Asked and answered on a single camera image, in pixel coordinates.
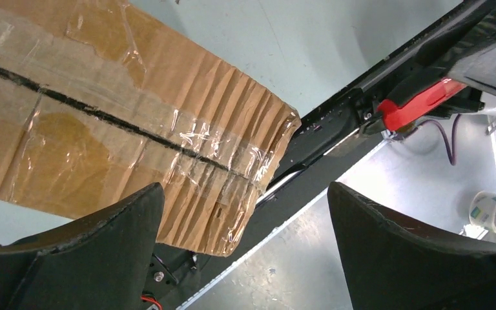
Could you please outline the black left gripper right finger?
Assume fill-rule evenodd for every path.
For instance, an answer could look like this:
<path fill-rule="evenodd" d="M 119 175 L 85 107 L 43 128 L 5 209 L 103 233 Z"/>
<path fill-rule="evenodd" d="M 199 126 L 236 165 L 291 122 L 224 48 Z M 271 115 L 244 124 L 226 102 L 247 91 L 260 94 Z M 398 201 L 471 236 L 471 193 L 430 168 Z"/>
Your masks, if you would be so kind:
<path fill-rule="evenodd" d="M 354 309 L 496 309 L 496 243 L 426 224 L 340 182 L 327 200 Z"/>

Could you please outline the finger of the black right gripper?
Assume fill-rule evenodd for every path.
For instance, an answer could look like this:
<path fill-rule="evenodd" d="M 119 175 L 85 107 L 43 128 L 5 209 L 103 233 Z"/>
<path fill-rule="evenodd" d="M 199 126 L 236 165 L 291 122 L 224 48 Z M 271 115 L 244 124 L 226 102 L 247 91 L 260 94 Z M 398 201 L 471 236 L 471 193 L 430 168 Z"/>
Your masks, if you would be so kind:
<path fill-rule="evenodd" d="M 414 74 L 402 81 L 402 98 L 442 78 L 467 87 L 430 112 L 482 112 L 478 92 L 496 95 L 496 1 L 485 1 L 470 15 L 425 42 L 413 58 Z"/>

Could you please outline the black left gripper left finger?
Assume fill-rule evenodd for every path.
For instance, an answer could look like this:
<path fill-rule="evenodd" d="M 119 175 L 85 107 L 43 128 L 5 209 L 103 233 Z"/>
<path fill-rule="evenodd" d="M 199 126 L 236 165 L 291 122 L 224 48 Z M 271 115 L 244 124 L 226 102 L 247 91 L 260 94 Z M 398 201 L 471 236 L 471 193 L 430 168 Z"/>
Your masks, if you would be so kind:
<path fill-rule="evenodd" d="M 159 183 L 0 245 L 0 309 L 137 309 L 165 197 Z"/>

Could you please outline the red black utility knife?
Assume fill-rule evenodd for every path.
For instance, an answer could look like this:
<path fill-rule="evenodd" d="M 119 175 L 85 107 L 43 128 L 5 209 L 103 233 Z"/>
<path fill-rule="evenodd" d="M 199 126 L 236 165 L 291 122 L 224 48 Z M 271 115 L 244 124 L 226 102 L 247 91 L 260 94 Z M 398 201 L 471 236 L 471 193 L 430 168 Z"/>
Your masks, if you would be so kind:
<path fill-rule="evenodd" d="M 384 128 L 396 131 L 438 107 L 441 103 L 464 90 L 467 85 L 451 78 L 442 78 L 423 87 L 422 90 L 409 91 L 406 99 L 389 94 L 378 106 L 382 113 Z"/>

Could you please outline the brown cardboard express box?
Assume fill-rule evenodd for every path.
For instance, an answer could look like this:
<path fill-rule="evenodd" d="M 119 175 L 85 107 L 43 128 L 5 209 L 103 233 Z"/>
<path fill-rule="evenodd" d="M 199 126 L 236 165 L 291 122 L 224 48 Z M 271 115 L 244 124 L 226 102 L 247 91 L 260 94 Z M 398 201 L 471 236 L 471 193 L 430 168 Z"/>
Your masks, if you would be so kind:
<path fill-rule="evenodd" d="M 157 241 L 229 256 L 300 124 L 128 1 L 0 1 L 0 200 L 78 219 L 158 182 Z"/>

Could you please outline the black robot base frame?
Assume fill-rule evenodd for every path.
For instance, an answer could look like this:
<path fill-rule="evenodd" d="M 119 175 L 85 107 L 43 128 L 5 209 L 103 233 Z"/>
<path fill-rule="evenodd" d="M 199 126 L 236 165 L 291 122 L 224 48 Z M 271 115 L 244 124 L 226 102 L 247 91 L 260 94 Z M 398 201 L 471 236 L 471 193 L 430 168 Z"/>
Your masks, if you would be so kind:
<path fill-rule="evenodd" d="M 496 191 L 496 133 L 485 116 L 464 116 L 457 164 L 439 150 L 426 125 L 395 142 L 360 137 L 362 110 L 376 105 L 415 66 L 425 43 L 485 16 L 493 1 L 463 1 L 304 119 L 269 190 L 256 205 L 242 241 L 227 258 L 201 256 L 200 266 L 160 298 L 164 309 L 351 309 L 336 247 L 327 190 L 333 181 L 425 223 L 483 238 L 465 216 L 481 190 Z"/>

